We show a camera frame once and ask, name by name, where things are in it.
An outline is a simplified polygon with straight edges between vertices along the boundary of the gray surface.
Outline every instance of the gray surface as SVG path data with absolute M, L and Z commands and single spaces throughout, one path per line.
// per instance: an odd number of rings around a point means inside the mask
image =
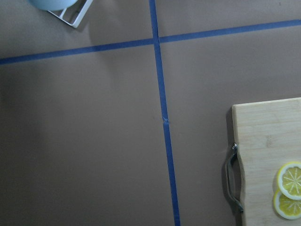
M 0 225 L 173 225 L 153 46 L 0 80 Z
M 77 29 L 26 0 L 1 0 L 1 58 L 152 37 L 148 1 L 94 0 Z
M 158 0 L 160 36 L 300 18 L 299 0 Z
M 182 225 L 235 225 L 223 195 L 227 114 L 301 96 L 300 36 L 294 27 L 161 45 Z

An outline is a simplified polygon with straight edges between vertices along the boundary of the cutting board handle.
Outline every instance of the cutting board handle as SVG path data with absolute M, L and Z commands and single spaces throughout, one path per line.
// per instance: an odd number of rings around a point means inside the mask
M 233 175 L 232 174 L 232 163 L 235 159 L 237 159 L 237 151 L 238 151 L 238 147 L 237 147 L 236 143 L 233 144 L 231 151 L 232 151 L 232 154 L 227 162 L 228 194 L 229 194 L 230 198 L 237 204 L 239 211 L 242 213 L 242 212 L 244 212 L 244 208 L 243 208 L 241 202 L 233 195 L 233 192 L 231 189 L 232 184 L 233 184 L 232 177 L 230 177 L 230 174 Z

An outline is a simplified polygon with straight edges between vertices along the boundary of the lemon slice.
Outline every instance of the lemon slice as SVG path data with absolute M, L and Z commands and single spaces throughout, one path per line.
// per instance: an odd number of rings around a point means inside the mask
M 301 201 L 292 200 L 282 194 L 280 190 L 274 195 L 274 208 L 276 212 L 289 220 L 295 220 L 301 217 Z
M 301 200 L 301 162 L 293 161 L 281 167 L 277 183 L 287 198 Z

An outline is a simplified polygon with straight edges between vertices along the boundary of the wood grain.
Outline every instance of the wood grain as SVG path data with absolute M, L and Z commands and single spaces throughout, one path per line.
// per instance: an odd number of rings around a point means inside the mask
M 233 105 L 234 138 L 245 209 L 244 226 L 300 226 L 273 208 L 276 174 L 282 165 L 301 161 L 301 98 Z

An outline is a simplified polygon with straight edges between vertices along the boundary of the blue tape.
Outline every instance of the blue tape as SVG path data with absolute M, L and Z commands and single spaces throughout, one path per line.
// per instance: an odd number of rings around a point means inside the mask
M 301 20 L 290 20 L 290 21 L 282 21 L 282 22 L 275 22 L 275 23 L 268 23 L 268 24 L 233 27 L 233 28 L 226 28 L 226 29 L 219 29 L 219 30 L 212 30 L 212 31 L 205 31 L 205 32 L 171 35 L 171 36 L 161 37 L 159 41 L 160 43 L 165 43 L 165 42 L 172 42 L 172 41 L 199 39 L 199 38 L 213 37 L 219 35 L 253 32 L 253 31 L 268 30 L 268 29 L 275 29 L 281 27 L 299 26 L 299 25 L 301 25 Z
M 143 39 L 143 40 L 126 41 L 126 42 L 119 42 L 119 43 L 99 45 L 99 46 L 60 50 L 60 51 L 54 51 L 54 52 L 48 52 L 48 53 L 38 53 L 38 54 L 31 54 L 31 55 L 25 55 L 25 56 L 16 56 L 16 57 L 0 59 L 0 65 L 18 63 L 18 62 L 23 62 L 23 61 L 47 59 L 47 58 L 53 58 L 53 57 L 63 57 L 63 56 L 83 54 L 83 53 L 107 51 L 107 50 L 119 49 L 119 48 L 145 46 L 145 45 L 152 45 L 152 44 L 153 44 L 153 39 Z
M 176 182 L 175 182 L 174 160 L 173 160 L 173 152 L 171 146 L 170 130 L 169 130 L 169 122 L 168 122 L 168 114 L 167 114 L 167 104 L 166 104 L 166 95 L 165 95 L 161 49 L 160 49 L 159 36 L 158 36 L 158 21 L 157 21 L 155 0 L 149 0 L 149 4 L 150 4 L 151 26 L 152 26 L 154 49 L 155 49 L 161 112 L 163 118 L 163 130 L 164 130 L 165 147 L 166 147 L 166 155 L 167 155 L 167 166 L 168 166 L 169 182 L 171 188 L 172 204 L 174 210 L 174 224 L 175 226 L 180 226 L 181 223 L 180 223 L 180 214 L 179 214 L 179 204 L 178 204 L 178 196 L 177 196 L 177 189 L 176 189 Z

